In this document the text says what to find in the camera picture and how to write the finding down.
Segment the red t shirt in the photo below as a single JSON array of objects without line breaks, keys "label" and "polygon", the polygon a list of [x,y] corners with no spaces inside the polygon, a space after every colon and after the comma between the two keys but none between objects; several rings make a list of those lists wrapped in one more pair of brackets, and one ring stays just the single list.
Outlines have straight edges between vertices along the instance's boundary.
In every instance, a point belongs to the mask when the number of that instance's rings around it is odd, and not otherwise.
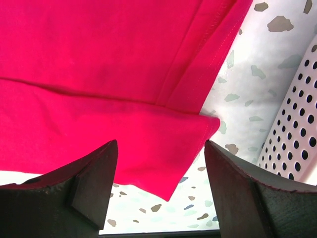
[{"label": "red t shirt", "polygon": [[111,140],[114,181],[169,200],[249,0],[3,0],[0,168],[45,174]]}]

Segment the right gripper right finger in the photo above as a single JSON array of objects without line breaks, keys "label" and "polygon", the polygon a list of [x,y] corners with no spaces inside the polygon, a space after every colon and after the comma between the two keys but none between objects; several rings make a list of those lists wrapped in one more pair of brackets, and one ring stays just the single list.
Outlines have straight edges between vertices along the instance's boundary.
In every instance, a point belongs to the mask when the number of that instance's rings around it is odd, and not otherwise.
[{"label": "right gripper right finger", "polygon": [[268,172],[205,142],[205,162],[223,238],[315,238],[317,188]]}]

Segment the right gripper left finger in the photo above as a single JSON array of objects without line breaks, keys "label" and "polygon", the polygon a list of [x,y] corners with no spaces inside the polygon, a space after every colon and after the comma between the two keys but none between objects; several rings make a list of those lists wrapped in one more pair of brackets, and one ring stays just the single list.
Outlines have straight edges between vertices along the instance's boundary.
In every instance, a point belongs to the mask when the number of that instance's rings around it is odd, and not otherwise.
[{"label": "right gripper left finger", "polygon": [[41,217],[63,224],[104,228],[117,165],[117,141],[112,140],[90,154],[22,183]]}]

